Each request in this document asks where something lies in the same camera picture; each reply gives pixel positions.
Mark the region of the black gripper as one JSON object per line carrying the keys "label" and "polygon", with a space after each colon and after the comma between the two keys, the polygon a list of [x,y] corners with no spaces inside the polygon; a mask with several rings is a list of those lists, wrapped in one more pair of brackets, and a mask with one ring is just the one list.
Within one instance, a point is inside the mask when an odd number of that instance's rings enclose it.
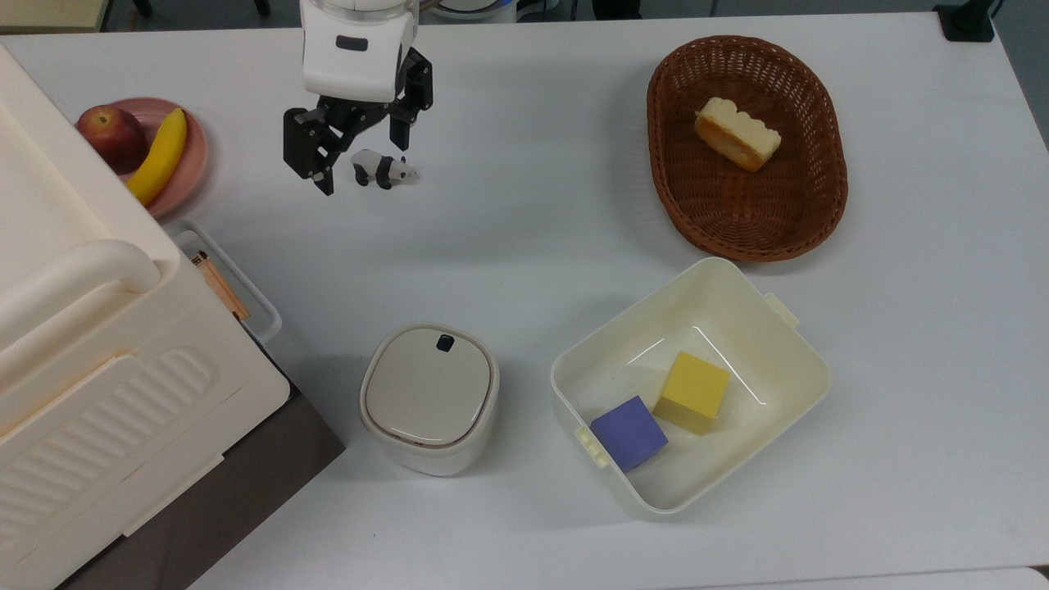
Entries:
{"label": "black gripper", "polygon": [[331,168],[344,153],[344,139],[354,139],[390,119],[390,142],[406,151],[410,130],[421,111],[434,104],[434,67],[415,48],[409,48],[397,78],[393,102],[368,103],[322,97],[308,111],[290,108],[284,113],[284,163],[301,180],[311,180],[329,197],[334,193]]}

